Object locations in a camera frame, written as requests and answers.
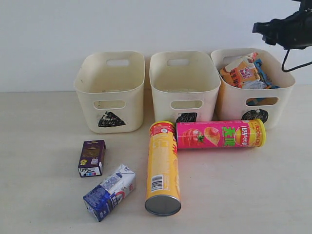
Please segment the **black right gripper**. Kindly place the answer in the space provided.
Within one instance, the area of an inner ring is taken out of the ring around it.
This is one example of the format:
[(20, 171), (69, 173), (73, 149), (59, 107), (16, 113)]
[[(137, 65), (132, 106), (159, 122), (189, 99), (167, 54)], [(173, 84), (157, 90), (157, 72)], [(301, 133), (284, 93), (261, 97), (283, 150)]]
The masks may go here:
[(305, 49), (312, 45), (312, 10), (299, 10), (284, 19), (256, 22), (252, 33), (263, 34), (262, 40), (268, 45), (278, 44), (285, 50)]

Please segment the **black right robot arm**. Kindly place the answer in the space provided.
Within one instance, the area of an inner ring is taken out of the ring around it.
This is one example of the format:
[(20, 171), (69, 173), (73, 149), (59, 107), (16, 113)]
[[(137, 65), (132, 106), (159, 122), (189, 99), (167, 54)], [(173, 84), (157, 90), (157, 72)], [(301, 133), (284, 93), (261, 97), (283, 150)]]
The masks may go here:
[(305, 49), (312, 45), (312, 2), (300, 0), (298, 11), (284, 19), (267, 23), (267, 32), (262, 37), (269, 45), (280, 45), (285, 50)]

